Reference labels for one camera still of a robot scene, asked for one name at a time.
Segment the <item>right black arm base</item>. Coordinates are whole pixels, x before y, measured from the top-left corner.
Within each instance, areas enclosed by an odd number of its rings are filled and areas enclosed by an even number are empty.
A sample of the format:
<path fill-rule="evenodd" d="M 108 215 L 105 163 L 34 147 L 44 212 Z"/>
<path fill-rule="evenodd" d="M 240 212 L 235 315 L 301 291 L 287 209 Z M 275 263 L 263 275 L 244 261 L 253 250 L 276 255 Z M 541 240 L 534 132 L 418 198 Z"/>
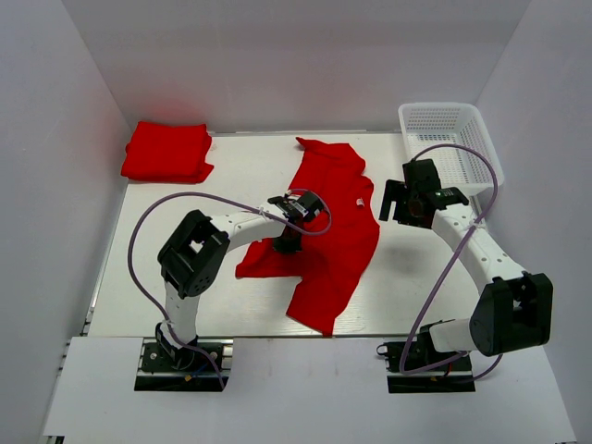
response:
<path fill-rule="evenodd" d="M 376 347 L 386 364 L 389 394 L 448 394 L 475 392 L 473 367 L 468 356 L 450 362 L 455 352 L 437 353 L 427 345 L 412 343 L 400 370 L 405 341 L 387 341 Z"/>

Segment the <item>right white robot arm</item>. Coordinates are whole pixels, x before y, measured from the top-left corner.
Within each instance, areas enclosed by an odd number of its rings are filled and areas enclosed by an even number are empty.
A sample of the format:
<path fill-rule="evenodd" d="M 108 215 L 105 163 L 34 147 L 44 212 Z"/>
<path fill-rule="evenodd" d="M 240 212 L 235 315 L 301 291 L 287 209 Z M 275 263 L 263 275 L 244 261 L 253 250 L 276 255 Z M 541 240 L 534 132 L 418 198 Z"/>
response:
<path fill-rule="evenodd" d="M 442 187 L 431 159 L 412 160 L 402 169 L 402 181 L 386 183 L 380 219 L 433 230 L 452 249 L 480 294 L 469 318 L 421 328 L 425 340 L 417 346 L 419 361 L 437 369 L 452 352 L 495 356 L 548 343 L 550 279 L 527 272 L 477 225 L 468 198 L 455 187 Z"/>

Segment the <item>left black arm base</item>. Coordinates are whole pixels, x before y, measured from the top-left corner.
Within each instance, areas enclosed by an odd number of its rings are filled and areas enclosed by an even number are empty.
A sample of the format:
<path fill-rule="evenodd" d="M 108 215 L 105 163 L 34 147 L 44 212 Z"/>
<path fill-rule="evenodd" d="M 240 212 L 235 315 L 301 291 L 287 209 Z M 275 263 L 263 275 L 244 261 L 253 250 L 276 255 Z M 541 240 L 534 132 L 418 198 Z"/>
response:
<path fill-rule="evenodd" d="M 216 370 L 200 353 L 189 351 L 175 364 L 155 339 L 142 342 L 134 381 L 137 392 L 211 392 L 223 391 Z"/>

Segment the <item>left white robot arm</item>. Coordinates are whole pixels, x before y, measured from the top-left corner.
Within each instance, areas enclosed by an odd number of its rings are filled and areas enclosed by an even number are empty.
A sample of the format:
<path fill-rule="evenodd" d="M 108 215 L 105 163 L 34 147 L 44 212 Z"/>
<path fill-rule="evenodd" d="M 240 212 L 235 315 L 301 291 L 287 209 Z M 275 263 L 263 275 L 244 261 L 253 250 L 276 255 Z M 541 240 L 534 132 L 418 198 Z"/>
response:
<path fill-rule="evenodd" d="M 200 297 L 214 283 L 227 253 L 262 240 L 271 240 L 278 253 L 298 253 L 304 225 L 323 213 L 329 213 L 325 202 L 305 190 L 272 197 L 253 210 L 243 208 L 231 215 L 189 212 L 157 255 L 168 319 L 157 326 L 155 337 L 166 361 L 177 369 L 193 363 Z"/>

